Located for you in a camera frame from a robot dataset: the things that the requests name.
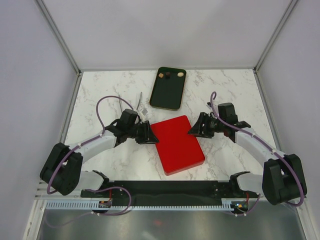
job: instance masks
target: black strip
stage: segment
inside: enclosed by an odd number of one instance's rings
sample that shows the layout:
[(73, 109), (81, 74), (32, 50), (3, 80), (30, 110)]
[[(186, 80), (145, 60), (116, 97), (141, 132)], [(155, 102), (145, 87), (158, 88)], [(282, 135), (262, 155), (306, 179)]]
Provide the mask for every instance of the black strip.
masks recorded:
[[(218, 181), (115, 181), (103, 183), (101, 189), (123, 187), (132, 197), (132, 206), (221, 206), (222, 198), (235, 198), (228, 182)], [(83, 190), (82, 198), (108, 198), (109, 192)], [(246, 198), (246, 192), (237, 198)], [(112, 190), (112, 205), (126, 206), (129, 197), (124, 191)]]

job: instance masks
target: red rectangular object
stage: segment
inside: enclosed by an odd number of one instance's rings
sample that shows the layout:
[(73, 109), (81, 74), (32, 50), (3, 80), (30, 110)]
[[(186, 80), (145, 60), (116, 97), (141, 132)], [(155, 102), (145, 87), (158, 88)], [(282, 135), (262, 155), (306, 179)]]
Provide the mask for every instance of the red rectangular object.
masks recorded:
[(205, 155), (191, 129), (186, 115), (151, 125), (159, 143), (156, 143), (164, 173), (168, 176), (201, 165)]

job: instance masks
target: marble surface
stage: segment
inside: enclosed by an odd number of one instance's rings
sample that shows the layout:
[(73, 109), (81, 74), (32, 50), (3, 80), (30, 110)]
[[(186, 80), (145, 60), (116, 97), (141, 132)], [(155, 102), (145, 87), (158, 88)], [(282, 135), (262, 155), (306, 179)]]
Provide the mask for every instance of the marble surface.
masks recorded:
[[(231, 102), (240, 121), (249, 123), (262, 138), (275, 145), (252, 70), (187, 70), (182, 105), (178, 111), (153, 108), (149, 100), (156, 70), (84, 72), (76, 98), (66, 143), (78, 143), (101, 130), (96, 116), (97, 101), (107, 95), (120, 94), (134, 107), (143, 92), (141, 106), (146, 119), (157, 123), (187, 115), (193, 125), (200, 112), (209, 112), (206, 102), (217, 91), (215, 104)], [(99, 112), (105, 125), (121, 115), (117, 99), (100, 103)], [(111, 180), (228, 180), (241, 171), (262, 173), (262, 166), (243, 148), (222, 133), (213, 139), (198, 138), (205, 162), (197, 167), (166, 176), (154, 145), (138, 145), (128, 139), (86, 162), (82, 169), (98, 170)]]

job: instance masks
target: red box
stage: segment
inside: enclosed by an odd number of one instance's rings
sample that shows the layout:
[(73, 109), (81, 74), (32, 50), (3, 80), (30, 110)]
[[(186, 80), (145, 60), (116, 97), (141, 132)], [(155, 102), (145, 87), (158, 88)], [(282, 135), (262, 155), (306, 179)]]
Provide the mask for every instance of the red box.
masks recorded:
[(164, 173), (168, 176), (201, 165), (205, 155), (195, 136), (188, 135), (191, 129), (186, 115), (151, 125)]

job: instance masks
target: metal frame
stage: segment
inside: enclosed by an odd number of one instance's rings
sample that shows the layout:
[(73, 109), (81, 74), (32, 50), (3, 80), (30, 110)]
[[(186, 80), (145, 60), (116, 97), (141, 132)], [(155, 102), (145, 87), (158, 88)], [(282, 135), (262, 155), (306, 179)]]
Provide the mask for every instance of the metal frame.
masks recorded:
[[(74, 89), (70, 98), (70, 102), (68, 105), (67, 113), (65, 115), (65, 120), (62, 126), (62, 129), (60, 131), (60, 141), (65, 142), (68, 128), (70, 125), (70, 120), (72, 117), (73, 109), (76, 103), (78, 91), (80, 88), (83, 72), (92, 72), (92, 71), (113, 71), (114, 69), (80, 69), (78, 64), (76, 63), (69, 47), (67, 46), (61, 32), (59, 31), (55, 21), (53, 20), (48, 8), (46, 7), (43, 0), (34, 0), (38, 8), (40, 9), (42, 15), (44, 16), (45, 20), (48, 23), (48, 26), (50, 27), (51, 31), (53, 32), (55, 38), (57, 39), (59, 45), (61, 46), (62, 50), (64, 51), (66, 57), (68, 58), (70, 64), (72, 65), (72, 68), (77, 74), (77, 79), (74, 83)], [(299, 0), (291, 0), (289, 5), (287, 6), (285, 12), (283, 13), (279, 23), (277, 24), (275, 30), (273, 31), (270, 39), (268, 40), (266, 47), (264, 48), (258, 62), (256, 63), (255, 67), (253, 67), (253, 74), (256, 80), (256, 84), (258, 87), (258, 90), (260, 92), (260, 96), (262, 99), (262, 103), (267, 115), (267, 119), (271, 128), (271, 132), (276, 144), (276, 147), (281, 150), (281, 142), (278, 137), (278, 132), (276, 125), (274, 123), (274, 118), (272, 116), (272, 113), (270, 111), (268, 100), (266, 99), (266, 94), (264, 90), (264, 86), (262, 81), (259, 79), (258, 71), (261, 68), (265, 58), (267, 57), (270, 49), (272, 48), (273, 44), (275, 43), (276, 39), (278, 38), (280, 32), (282, 31), (284, 25), (288, 21), (290, 15), (292, 14), (293, 10), (295, 9), (297, 3)], [(252, 67), (205, 67), (205, 68), (198, 68), (198, 69), (252, 69)], [(29, 216), (29, 220), (27, 222), (27, 226), (25, 229), (25, 233), (23, 235), (24, 240), (34, 240), (37, 239), (38, 232), (40, 229), (41, 221), (43, 218), (45, 206), (48, 201), (54, 201), (54, 200), (74, 200), (77, 201), (80, 198), (81, 191), (73, 192), (72, 195), (68, 196), (62, 196), (60, 194), (53, 194), (53, 195), (47, 195), (46, 193), (47, 184), (43, 181), (40, 181), (38, 190), (35, 196), (35, 200), (31, 209), (31, 213)], [(319, 232), (317, 229), (317, 224), (315, 222), (315, 219), (313, 217), (313, 214), (311, 212), (311, 207), (309, 205), (308, 199), (305, 200), (305, 204), (298, 207), (298, 215), (301, 221), (301, 225), (304, 230), (304, 234), (306, 236), (306, 239), (317, 239), (320, 240)]]

